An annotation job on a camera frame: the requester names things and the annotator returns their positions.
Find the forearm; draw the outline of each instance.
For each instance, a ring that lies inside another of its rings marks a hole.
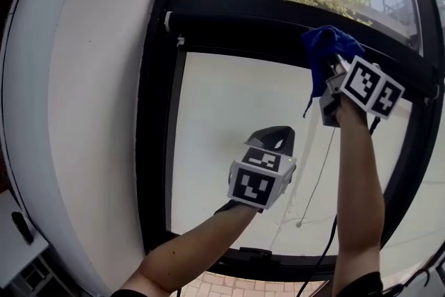
[[[166,292],[174,292],[213,265],[238,239],[257,209],[239,205],[220,212],[190,232],[159,246],[139,272]]]
[[[363,251],[380,244],[385,204],[366,120],[363,125],[348,118],[341,123],[337,219],[340,250]]]

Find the hand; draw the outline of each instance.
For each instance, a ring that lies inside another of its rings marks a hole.
[[[344,94],[340,100],[341,106],[335,114],[340,126],[349,124],[368,128],[366,112]]]

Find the person's left arm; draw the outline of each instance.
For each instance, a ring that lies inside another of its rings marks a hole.
[[[222,211],[148,254],[121,289],[168,297],[213,265],[249,225],[257,208],[243,204]]]

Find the black sleeve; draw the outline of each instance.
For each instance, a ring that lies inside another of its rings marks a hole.
[[[383,283],[379,272],[372,272],[350,283],[337,297],[381,297]]]
[[[112,294],[111,297],[146,297],[146,295],[129,289],[120,289]]]

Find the person's right arm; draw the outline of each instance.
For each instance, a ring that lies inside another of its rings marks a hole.
[[[343,95],[337,120],[341,127],[339,255],[333,296],[356,279],[380,270],[380,238],[385,220],[366,113]]]

